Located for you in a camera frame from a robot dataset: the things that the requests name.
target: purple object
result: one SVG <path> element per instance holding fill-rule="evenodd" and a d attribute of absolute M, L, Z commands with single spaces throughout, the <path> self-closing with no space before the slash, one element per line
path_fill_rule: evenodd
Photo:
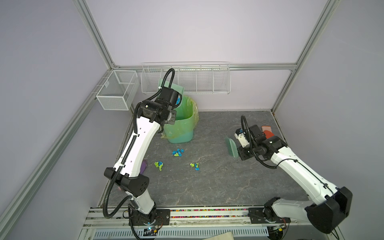
<path fill-rule="evenodd" d="M 147 167 L 147 160 L 146 159 L 143 159 L 143 161 L 141 162 L 141 167 L 140 167 L 140 174 L 143 174 L 145 168 Z"/>

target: green brush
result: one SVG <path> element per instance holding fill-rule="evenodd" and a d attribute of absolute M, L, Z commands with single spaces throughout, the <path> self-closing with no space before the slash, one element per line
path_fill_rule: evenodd
<path fill-rule="evenodd" d="M 237 152 L 237 147 L 236 147 L 235 141 L 232 140 L 231 138 L 227 137 L 225 139 L 225 143 L 227 144 L 229 155 L 231 155 L 234 158 L 238 158 L 239 157 L 239 153 Z"/>

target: white mesh basket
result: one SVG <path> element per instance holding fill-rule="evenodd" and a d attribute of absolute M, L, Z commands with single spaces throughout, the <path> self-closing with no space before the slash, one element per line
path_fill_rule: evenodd
<path fill-rule="evenodd" d="M 96 97 L 105 110 L 129 110 L 139 84 L 136 71 L 113 70 Z"/>
<path fill-rule="evenodd" d="M 173 82 L 184 87 L 187 94 L 214 94 L 231 92 L 229 63 L 143 63 L 141 90 L 143 93 L 157 92 L 159 79 L 163 79 L 169 68 L 175 69 Z"/>

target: trash bag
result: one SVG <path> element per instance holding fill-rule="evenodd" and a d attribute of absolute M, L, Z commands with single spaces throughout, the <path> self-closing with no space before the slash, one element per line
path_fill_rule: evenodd
<path fill-rule="evenodd" d="M 175 110 L 177 111 L 175 124 L 165 124 L 161 138 L 168 139 L 171 143 L 189 142 L 193 138 L 193 129 L 199 121 L 197 104 L 192 98 L 183 96 L 181 105 Z"/>

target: gray floor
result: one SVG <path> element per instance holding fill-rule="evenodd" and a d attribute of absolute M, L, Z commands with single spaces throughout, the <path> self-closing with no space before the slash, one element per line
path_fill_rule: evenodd
<path fill-rule="evenodd" d="M 242 114 L 250 126 L 271 126 L 272 132 L 281 137 L 271 113 L 264 111 L 199 112 L 194 138 L 187 143 L 171 144 L 155 135 L 145 156 L 148 166 L 144 175 L 150 178 L 148 190 L 157 206 L 263 205 L 276 196 L 308 200 L 304 190 L 282 169 L 265 168 L 254 158 L 242 161 L 228 155 L 225 138 L 234 139 Z M 181 157 L 172 155 L 177 148 L 185 150 Z M 156 161 L 164 163 L 161 172 L 154 165 Z M 192 162 L 199 163 L 199 171 L 190 166 Z M 110 206 L 116 206 L 125 196 L 115 187 Z"/>

